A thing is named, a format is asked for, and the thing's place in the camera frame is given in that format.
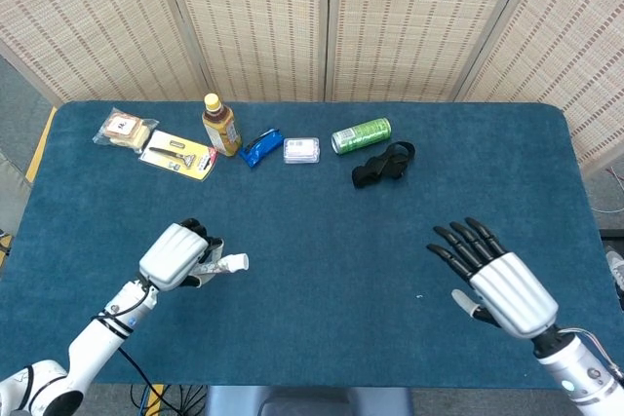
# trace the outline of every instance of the gray floor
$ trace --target gray floor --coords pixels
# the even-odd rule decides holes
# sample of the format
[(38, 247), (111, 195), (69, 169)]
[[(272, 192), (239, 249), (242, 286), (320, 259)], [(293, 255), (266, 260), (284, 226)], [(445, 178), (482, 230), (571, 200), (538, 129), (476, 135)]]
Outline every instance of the gray floor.
[[(0, 150), (23, 171), (32, 158), (50, 107), (50, 103), (0, 57)], [(624, 159), (614, 168), (624, 176)], [(624, 208), (624, 191), (607, 172), (600, 171), (588, 177), (585, 183), (594, 208)], [(624, 210), (613, 214), (595, 212), (595, 215), (601, 228), (624, 228)], [(137, 414), (130, 402), (129, 390), (127, 385), (93, 385), (78, 414)], [(414, 390), (413, 394), (420, 416), (578, 414), (566, 397), (556, 391), (431, 389)]]

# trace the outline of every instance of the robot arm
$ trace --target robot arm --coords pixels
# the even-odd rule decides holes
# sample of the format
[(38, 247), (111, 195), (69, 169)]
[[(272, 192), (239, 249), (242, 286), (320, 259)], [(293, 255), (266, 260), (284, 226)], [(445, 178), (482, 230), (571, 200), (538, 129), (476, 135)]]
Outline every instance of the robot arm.
[(221, 258), (222, 250), (223, 240), (207, 237), (197, 220), (172, 224), (141, 258), (138, 280), (125, 284), (69, 345), (69, 372), (43, 360), (0, 382), (0, 416), (17, 409), (74, 414), (104, 365), (156, 306), (159, 291), (200, 287), (217, 273), (248, 269), (246, 254)]
[[(558, 304), (513, 252), (507, 251), (491, 231), (473, 218), (472, 228), (459, 223), (452, 231), (437, 226), (434, 231), (453, 248), (427, 248), (440, 256), (477, 293), (483, 305), (459, 290), (453, 299), (474, 319), (500, 326), (510, 335), (530, 339), (534, 355), (568, 397), (586, 416), (624, 415), (624, 375), (591, 333), (580, 328), (559, 329), (555, 325)], [(576, 333), (588, 334), (607, 360), (607, 369)]]

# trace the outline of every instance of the black strap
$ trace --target black strap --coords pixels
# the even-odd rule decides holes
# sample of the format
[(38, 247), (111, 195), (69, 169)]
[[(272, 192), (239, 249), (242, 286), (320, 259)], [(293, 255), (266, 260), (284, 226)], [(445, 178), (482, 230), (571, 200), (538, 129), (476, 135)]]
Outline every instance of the black strap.
[(383, 154), (373, 156), (365, 165), (357, 166), (351, 172), (353, 185), (361, 189), (377, 183), (382, 176), (399, 179), (415, 154), (416, 149), (411, 143), (406, 141), (392, 143)]

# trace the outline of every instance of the blue table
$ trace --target blue table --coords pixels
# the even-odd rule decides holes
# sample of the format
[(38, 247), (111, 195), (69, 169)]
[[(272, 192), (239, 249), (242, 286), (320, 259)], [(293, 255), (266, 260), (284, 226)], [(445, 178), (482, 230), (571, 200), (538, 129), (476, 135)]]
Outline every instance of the blue table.
[[(214, 385), (550, 388), (528, 342), (470, 321), (465, 284), (426, 244), (472, 215), (516, 251), (561, 305), (620, 361), (618, 312), (567, 136), (543, 104), (237, 104), (245, 141), (268, 127), (318, 136), (318, 165), (281, 152), (250, 170), (219, 158), (204, 182), (92, 144), (111, 106), (207, 141), (201, 103), (74, 102), (57, 114), (0, 282), (0, 375), (56, 359), (128, 280), (171, 223), (194, 216), (248, 272), (161, 294), (126, 344), (154, 381)], [(387, 142), (344, 156), (332, 132), (388, 117), (415, 144), (406, 176), (353, 188), (351, 170)], [(136, 382), (114, 358), (100, 382)]]

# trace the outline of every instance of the green can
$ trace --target green can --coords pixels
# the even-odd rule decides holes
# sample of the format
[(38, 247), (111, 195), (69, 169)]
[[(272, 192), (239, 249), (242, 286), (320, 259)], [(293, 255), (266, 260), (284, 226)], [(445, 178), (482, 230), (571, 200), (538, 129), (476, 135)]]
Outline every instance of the green can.
[(388, 119), (381, 118), (364, 122), (359, 126), (350, 127), (331, 135), (331, 147), (338, 155), (372, 145), (390, 138), (392, 128)]

